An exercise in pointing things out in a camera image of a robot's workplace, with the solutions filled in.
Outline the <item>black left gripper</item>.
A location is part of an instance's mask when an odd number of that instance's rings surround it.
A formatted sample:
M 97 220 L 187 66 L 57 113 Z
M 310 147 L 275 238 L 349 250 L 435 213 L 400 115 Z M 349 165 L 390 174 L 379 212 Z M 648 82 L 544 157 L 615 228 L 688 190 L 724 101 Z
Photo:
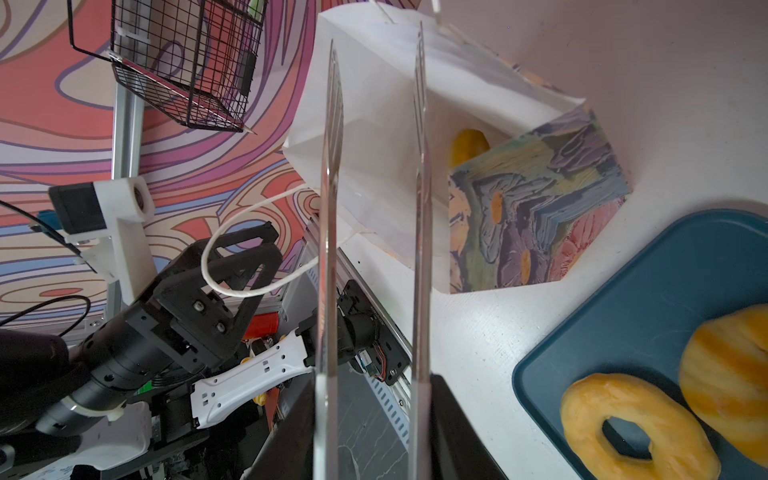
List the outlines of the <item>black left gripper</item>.
M 282 262 L 278 238 L 270 222 L 223 234 L 206 255 L 214 283 L 248 294 L 268 286 Z M 205 245 L 199 240 L 187 247 L 176 266 L 158 274 L 125 314 L 126 323 L 150 346 L 189 372 L 228 361 L 252 317 L 250 299 L 233 310 L 216 293 L 203 290 Z

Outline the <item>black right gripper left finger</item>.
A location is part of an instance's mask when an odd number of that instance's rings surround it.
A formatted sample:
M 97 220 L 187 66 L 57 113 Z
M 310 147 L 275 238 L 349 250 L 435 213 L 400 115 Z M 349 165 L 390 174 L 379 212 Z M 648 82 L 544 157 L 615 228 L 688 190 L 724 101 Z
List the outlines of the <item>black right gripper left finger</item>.
M 293 408 L 253 465 L 243 472 L 246 480 L 311 479 L 315 433 L 315 380 L 310 380 Z

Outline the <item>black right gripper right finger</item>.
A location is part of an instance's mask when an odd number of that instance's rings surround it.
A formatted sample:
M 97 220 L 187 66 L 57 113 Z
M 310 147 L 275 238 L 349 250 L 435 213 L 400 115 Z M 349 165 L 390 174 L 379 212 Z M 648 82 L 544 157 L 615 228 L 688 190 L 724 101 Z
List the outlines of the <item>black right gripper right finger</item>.
M 432 479 L 507 480 L 445 379 L 432 374 L 430 383 Z

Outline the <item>metal serving tongs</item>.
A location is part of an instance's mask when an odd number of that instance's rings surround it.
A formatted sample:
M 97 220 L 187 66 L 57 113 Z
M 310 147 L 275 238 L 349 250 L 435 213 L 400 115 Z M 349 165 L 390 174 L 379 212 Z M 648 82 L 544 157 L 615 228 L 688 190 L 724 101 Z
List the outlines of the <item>metal serving tongs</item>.
M 432 477 L 430 308 L 433 262 L 432 173 L 426 135 L 427 94 L 425 33 L 419 28 L 415 61 L 415 124 L 419 147 L 416 189 L 415 292 L 408 477 Z M 343 97 L 339 60 L 329 55 L 326 122 L 323 142 L 318 242 L 318 312 L 315 341 L 313 477 L 338 474 L 338 309 L 336 303 L 337 196 L 343 138 Z

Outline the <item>floral paper gift bag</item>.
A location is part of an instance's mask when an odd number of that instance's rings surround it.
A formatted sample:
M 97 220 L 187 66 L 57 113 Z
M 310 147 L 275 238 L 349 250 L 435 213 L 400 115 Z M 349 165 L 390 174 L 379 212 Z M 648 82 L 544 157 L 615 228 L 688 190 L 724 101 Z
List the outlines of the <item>floral paper gift bag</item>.
M 420 27 L 434 287 L 456 294 L 562 279 L 630 196 L 612 146 L 585 100 L 502 60 L 437 16 L 375 1 L 321 13 L 283 146 L 289 164 L 303 187 L 320 190 L 335 50 L 343 97 L 340 220 L 414 266 Z M 483 132 L 490 150 L 451 168 L 452 143 L 464 129 Z

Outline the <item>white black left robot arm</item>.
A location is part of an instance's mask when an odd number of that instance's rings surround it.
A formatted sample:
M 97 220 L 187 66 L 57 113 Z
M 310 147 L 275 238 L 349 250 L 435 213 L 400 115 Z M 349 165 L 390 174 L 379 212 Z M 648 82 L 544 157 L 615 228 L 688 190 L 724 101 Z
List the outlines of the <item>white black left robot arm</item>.
M 76 405 L 104 413 L 176 365 L 197 374 L 229 360 L 256 313 L 259 297 L 231 310 L 205 292 L 201 266 L 231 289 L 272 282 L 283 262 L 271 223 L 188 246 L 137 300 L 76 348 L 53 335 L 1 331 L 1 433 L 36 430 L 53 437 L 84 433 L 96 419 L 69 412 Z

